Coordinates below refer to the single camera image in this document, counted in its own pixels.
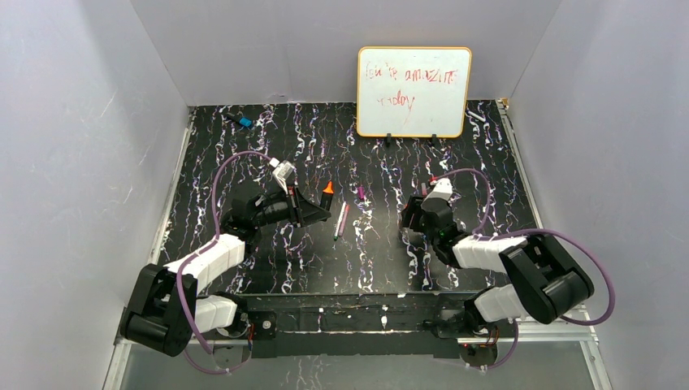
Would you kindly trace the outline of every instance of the marble-patterned tabletop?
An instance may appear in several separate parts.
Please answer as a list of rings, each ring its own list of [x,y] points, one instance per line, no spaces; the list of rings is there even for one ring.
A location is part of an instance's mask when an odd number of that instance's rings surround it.
[[[329,180],[335,189],[334,218],[305,228],[287,223],[264,227],[255,253],[211,285],[234,293],[405,293],[475,291],[503,284],[503,275],[455,270],[437,260],[418,235],[400,233],[398,216],[422,182],[451,169],[473,167],[491,181],[493,207],[486,233],[534,228],[535,220],[512,147],[494,101],[469,101],[486,122],[466,117],[462,134],[440,139],[360,137],[353,103],[201,106],[193,110],[188,148],[173,201],[159,263],[182,258],[214,234],[210,188],[217,167],[242,150],[287,159],[297,168],[302,193],[316,203]],[[252,129],[228,113],[254,119]],[[240,158],[220,180],[219,210],[227,211],[235,184],[253,180],[263,188],[271,171],[259,158]],[[479,222],[485,187],[472,175],[452,179],[457,221],[468,230]],[[357,187],[366,189],[366,199]],[[344,235],[332,233],[343,202],[350,204]]]

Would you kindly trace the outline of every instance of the orange object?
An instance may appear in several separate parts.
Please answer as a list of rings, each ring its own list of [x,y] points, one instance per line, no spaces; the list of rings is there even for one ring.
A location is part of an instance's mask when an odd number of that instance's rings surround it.
[[[334,193],[332,192],[332,182],[328,181],[327,182],[327,187],[323,190],[324,193]]]

